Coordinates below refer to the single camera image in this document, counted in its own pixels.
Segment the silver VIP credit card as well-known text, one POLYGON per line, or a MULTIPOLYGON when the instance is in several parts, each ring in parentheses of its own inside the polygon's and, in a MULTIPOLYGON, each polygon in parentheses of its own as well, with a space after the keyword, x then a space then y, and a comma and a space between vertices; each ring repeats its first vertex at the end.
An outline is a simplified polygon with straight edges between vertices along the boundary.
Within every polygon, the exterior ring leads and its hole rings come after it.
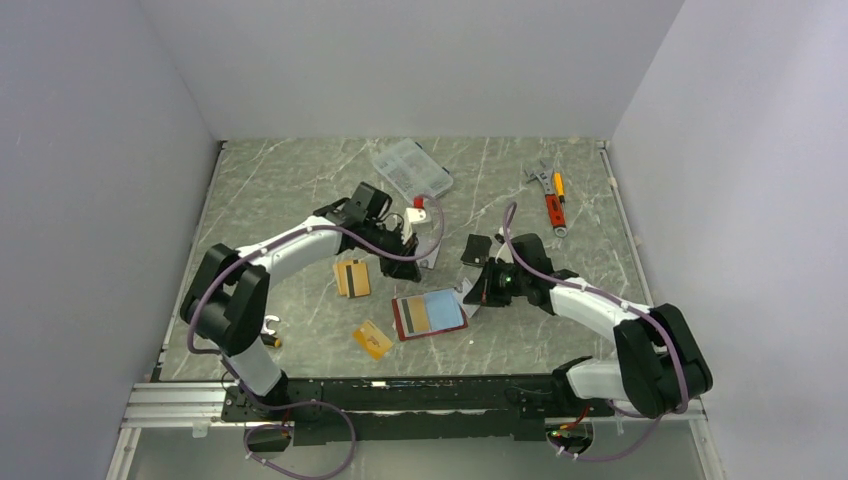
POLYGON ((436 267, 438 254, 439 254, 439 251, 440 251, 440 244, 437 243, 437 244, 432 245, 431 249, 430 249, 429 246, 425 247, 424 245, 420 245, 419 248, 416 250, 416 252, 421 253, 425 250, 427 250, 429 252, 429 254, 422 257, 421 259, 419 259, 417 261, 417 266, 422 268, 422 269, 425 269, 425 270, 434 270, 435 267, 436 267))

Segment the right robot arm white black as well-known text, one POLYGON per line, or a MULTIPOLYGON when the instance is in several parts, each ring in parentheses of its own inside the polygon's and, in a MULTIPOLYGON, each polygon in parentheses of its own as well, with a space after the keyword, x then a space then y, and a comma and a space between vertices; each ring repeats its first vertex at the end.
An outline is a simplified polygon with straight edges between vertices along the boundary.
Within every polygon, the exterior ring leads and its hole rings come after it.
POLYGON ((502 308, 524 298, 615 346, 612 360, 580 357, 554 370, 550 392, 557 411, 574 415, 589 400, 625 401, 637 414, 655 419, 712 389, 712 372, 678 307, 631 303, 575 272, 555 269, 536 234, 519 235, 503 247, 511 260, 487 259, 464 304, 502 308))

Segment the gold credit card stack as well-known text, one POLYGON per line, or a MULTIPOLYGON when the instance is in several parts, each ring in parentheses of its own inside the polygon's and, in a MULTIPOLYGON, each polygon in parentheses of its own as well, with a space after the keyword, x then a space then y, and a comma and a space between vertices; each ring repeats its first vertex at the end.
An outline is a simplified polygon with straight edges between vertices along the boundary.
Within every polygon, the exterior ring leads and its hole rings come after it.
POLYGON ((336 263, 333 272, 340 296, 359 298, 371 294, 367 264, 360 260, 346 260, 336 263))

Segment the gold card with black stripe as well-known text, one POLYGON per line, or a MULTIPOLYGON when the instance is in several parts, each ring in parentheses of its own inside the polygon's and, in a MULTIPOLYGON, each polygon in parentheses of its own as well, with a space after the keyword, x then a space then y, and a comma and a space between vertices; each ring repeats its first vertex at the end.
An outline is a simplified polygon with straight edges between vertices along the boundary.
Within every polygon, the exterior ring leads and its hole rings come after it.
POLYGON ((403 298, 398 305, 403 331, 407 337, 423 335, 431 330, 424 296, 403 298))

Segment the single gold credit card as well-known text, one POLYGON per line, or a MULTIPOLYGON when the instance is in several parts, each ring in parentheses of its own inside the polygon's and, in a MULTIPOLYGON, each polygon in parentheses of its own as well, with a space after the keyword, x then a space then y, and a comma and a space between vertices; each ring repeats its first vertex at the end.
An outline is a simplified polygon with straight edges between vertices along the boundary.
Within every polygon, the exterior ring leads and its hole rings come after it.
POLYGON ((382 359, 394 342, 371 320, 366 320, 352 333, 354 341, 374 360, 382 359))

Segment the red leather card holder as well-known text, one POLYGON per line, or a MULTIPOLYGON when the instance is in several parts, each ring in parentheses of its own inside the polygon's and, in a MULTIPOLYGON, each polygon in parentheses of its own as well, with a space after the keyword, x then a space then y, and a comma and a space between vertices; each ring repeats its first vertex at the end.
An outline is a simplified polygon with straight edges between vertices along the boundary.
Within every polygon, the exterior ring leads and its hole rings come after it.
POLYGON ((395 330, 397 331, 398 337, 401 341, 409 341, 444 334, 468 327, 468 319, 464 318, 455 298, 453 297, 453 289, 431 291, 419 295, 395 298, 391 301, 395 330), (431 330, 423 335, 407 337, 403 331, 398 303, 403 298, 419 295, 424 296, 426 299, 431 330))

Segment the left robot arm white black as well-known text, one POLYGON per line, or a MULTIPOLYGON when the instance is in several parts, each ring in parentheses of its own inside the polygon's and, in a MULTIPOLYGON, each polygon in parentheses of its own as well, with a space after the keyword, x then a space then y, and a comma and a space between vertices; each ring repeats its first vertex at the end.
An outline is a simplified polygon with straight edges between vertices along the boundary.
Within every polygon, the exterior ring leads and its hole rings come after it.
POLYGON ((389 228, 392 198, 362 182, 343 197, 312 212, 303 222, 254 245, 210 247, 179 307, 188 325, 187 347, 194 340, 212 343, 208 354, 221 357, 240 385, 250 391, 248 407, 264 420, 279 417, 290 401, 289 379, 261 339, 268 295, 304 268, 348 250, 379 256, 384 276, 418 282, 415 257, 419 240, 397 225, 389 228))

